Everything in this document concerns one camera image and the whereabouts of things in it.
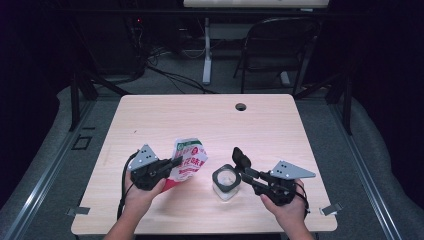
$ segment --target person's right hand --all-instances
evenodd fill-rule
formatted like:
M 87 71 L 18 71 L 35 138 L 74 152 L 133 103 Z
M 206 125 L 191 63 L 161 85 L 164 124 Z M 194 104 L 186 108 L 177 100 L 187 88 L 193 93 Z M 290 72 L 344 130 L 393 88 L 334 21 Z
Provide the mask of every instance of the person's right hand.
M 299 179 L 296 179 L 295 182 L 303 187 L 303 182 Z M 296 191 L 304 194 L 299 186 L 297 186 Z M 296 195 L 290 204 L 277 206 L 265 194 L 260 197 L 266 209 L 274 214 L 278 224 L 291 240 L 313 239 L 305 225 L 305 202 L 303 199 Z

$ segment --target metal plate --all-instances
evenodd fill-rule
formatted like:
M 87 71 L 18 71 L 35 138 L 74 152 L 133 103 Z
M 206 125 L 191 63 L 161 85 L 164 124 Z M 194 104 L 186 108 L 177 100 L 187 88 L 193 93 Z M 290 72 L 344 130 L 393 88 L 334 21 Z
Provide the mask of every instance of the metal plate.
M 148 144 L 144 144 L 144 146 L 138 152 L 137 156 L 135 156 L 132 162 L 128 165 L 128 169 L 134 171 L 158 160 L 159 158 L 156 156 L 150 146 Z
M 281 160 L 270 172 L 271 176 L 286 180 L 315 177 L 315 173 Z

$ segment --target black horizontal bar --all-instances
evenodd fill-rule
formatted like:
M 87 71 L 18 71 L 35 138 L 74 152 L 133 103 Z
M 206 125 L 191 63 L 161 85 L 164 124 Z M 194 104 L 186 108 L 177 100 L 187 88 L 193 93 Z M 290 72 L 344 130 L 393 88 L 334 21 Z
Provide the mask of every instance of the black horizontal bar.
M 289 9 L 50 9 L 50 11 L 71 16 L 114 15 L 143 17 L 315 17 L 327 20 L 368 19 L 370 13 L 326 11 L 296 11 Z

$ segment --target wooden tabletop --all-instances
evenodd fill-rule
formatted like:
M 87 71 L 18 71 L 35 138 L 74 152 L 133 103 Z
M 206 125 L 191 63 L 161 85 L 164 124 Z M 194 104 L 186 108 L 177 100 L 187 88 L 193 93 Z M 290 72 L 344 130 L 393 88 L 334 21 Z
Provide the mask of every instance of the wooden tabletop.
M 184 0 L 197 8 L 326 8 L 329 0 Z
M 235 105 L 243 103 L 245 111 Z M 115 113 L 81 202 L 88 215 L 77 215 L 76 235 L 106 234 L 116 222 L 121 174 L 128 157 L 147 143 L 160 159 L 172 155 L 177 138 L 198 138 L 208 160 L 189 180 L 157 196 L 136 234 L 227 234 L 282 232 L 275 217 L 242 182 L 223 202 L 212 188 L 212 173 L 231 164 L 239 147 L 258 171 L 278 161 L 316 173 L 303 179 L 311 213 L 310 231 L 333 231 L 334 216 L 319 208 L 330 205 L 299 113 L 290 95 L 139 95 L 125 96 Z

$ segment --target gray carpet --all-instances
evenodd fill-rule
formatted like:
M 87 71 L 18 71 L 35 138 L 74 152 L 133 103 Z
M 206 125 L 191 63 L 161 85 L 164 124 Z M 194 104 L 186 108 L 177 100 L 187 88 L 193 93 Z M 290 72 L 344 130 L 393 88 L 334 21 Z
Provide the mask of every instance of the gray carpet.
M 219 61 L 213 62 L 212 83 L 207 88 L 219 93 L 239 93 L 240 76 L 236 79 L 232 78 L 237 63 L 236 55 L 216 50 L 213 56 Z M 164 54 L 158 58 L 157 68 L 201 82 L 203 56 L 191 59 Z M 254 78 L 263 79 L 264 76 L 252 76 L 250 79 Z M 267 79 L 271 82 L 276 81 L 273 75 Z M 147 70 L 137 81 L 119 86 L 134 94 L 181 94 L 181 91 L 168 79 L 150 70 Z M 201 93 L 191 87 L 181 84 L 178 86 L 184 93 Z M 70 232 L 73 218 L 65 215 L 65 212 L 69 207 L 77 206 L 84 193 L 119 101 L 118 96 L 110 90 L 102 86 L 98 86 L 97 89 L 100 97 L 92 109 L 90 108 L 88 118 L 83 121 L 80 131 L 76 134 L 90 138 L 89 145 L 85 150 L 72 150 L 73 143 L 76 141 L 74 138 L 72 144 L 67 147 L 65 161 L 34 218 L 28 220 L 30 224 L 28 229 L 23 231 L 23 239 L 75 239 Z M 289 92 L 290 89 L 246 91 L 253 94 Z M 352 153 L 337 127 L 339 119 L 333 116 L 322 96 L 323 93 L 318 92 L 311 98 L 296 102 L 330 201 L 340 202 L 344 206 L 337 215 L 337 230 L 320 233 L 319 238 L 386 239 L 358 173 L 353 167 Z M 54 126 L 22 182 L 0 211 L 0 239 L 4 239 L 7 235 L 37 180 L 49 163 L 57 157 L 60 146 L 69 136 L 67 132 L 71 116 L 69 89 L 65 89 L 58 97 L 61 100 L 61 108 Z M 91 106 L 85 101 L 81 104 L 81 106 L 87 105 Z M 357 102 L 353 104 L 352 130 L 355 142 L 403 238 L 419 239 L 424 234 L 423 211 L 404 196 L 401 187 L 391 175 L 390 158 L 384 142 L 372 121 L 367 118 L 366 112 Z M 78 144 L 74 147 L 85 147 L 82 140 Z M 86 236 L 81 239 L 101 239 L 101 236 Z

